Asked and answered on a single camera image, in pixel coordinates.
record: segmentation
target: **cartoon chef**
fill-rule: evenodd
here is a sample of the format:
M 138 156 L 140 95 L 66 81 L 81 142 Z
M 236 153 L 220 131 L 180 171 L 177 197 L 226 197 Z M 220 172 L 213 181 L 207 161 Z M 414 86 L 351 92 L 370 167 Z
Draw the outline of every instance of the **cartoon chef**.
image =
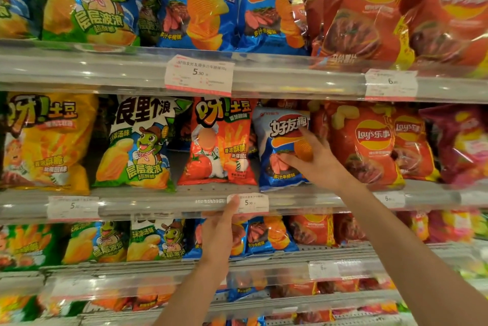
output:
M 219 147 L 217 146 L 217 134 L 219 133 L 219 125 L 215 123 L 211 128 L 206 128 L 202 125 L 195 127 L 191 133 L 191 140 L 200 147 L 200 151 L 196 154 L 204 155 L 210 160 L 212 171 L 208 178 L 226 178 L 227 170 L 224 170 L 220 161 Z M 228 162 L 225 164 L 226 169 L 235 169 L 237 172 L 245 172 L 249 167 L 247 159 L 238 159 L 235 162 Z

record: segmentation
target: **yellow chip bag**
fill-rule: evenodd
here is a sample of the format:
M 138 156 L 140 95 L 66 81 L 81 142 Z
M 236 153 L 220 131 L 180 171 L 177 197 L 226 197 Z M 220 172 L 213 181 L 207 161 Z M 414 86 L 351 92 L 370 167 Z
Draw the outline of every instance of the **yellow chip bag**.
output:
M 80 160 L 88 149 L 98 97 L 10 92 L 7 101 L 1 186 L 88 194 Z

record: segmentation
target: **tomato illustration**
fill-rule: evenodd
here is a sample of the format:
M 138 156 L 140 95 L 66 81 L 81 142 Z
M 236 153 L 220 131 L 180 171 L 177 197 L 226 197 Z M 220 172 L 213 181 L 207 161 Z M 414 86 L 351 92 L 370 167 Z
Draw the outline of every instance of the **tomato illustration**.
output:
M 208 178 L 212 174 L 212 163 L 204 155 L 192 154 L 190 163 L 185 167 L 185 174 L 195 180 Z

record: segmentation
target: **hand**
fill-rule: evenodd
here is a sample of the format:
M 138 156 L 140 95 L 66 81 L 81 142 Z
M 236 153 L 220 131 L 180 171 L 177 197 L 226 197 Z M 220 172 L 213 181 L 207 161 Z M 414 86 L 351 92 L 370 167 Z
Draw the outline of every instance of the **hand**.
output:
M 235 195 L 221 215 L 209 217 L 202 224 L 201 263 L 210 265 L 214 273 L 222 275 L 229 271 L 229 256 L 232 250 L 232 216 L 239 208 L 239 196 Z
M 300 127 L 300 132 L 312 146 L 313 161 L 305 162 L 294 155 L 285 153 L 278 154 L 278 157 L 286 164 L 298 169 L 308 181 L 339 195 L 340 189 L 346 187 L 348 181 L 354 180 L 354 177 L 333 155 L 326 139 L 320 142 L 312 132 L 303 127 Z

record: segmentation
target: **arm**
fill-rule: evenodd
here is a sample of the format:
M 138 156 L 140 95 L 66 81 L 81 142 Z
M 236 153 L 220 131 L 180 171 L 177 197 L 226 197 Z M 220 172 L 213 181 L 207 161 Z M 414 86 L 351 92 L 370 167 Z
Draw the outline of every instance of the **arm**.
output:
M 221 216 L 207 218 L 202 225 L 202 258 L 195 269 L 185 277 L 153 326 L 175 323 L 202 326 L 208 307 L 229 271 L 232 249 L 232 215 L 239 207 L 239 198 L 233 199 Z
M 488 320 L 488 301 L 435 255 L 417 236 L 355 179 L 333 156 L 327 142 L 307 129 L 314 159 L 280 158 L 309 181 L 332 190 L 351 210 L 381 263 L 420 326 L 479 325 Z

